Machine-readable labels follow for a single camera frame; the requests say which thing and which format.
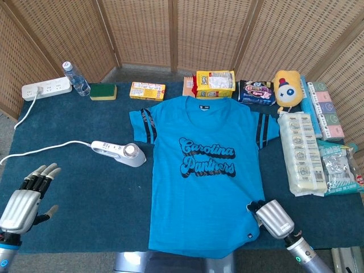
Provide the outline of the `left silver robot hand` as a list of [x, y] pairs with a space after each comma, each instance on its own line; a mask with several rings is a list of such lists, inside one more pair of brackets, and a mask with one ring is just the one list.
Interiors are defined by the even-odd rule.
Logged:
[[60, 171], [61, 168], [52, 163], [40, 166], [24, 178], [19, 189], [11, 195], [1, 216], [2, 232], [22, 235], [34, 225], [54, 216], [59, 209], [58, 205], [53, 205], [44, 214], [39, 214], [38, 210], [51, 182]]

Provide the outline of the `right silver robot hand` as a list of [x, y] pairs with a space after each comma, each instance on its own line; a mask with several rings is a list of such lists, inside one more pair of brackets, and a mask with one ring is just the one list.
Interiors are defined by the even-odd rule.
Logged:
[[294, 231], [293, 220], [277, 200], [252, 201], [246, 209], [253, 214], [258, 226], [264, 226], [275, 239], [285, 239]]

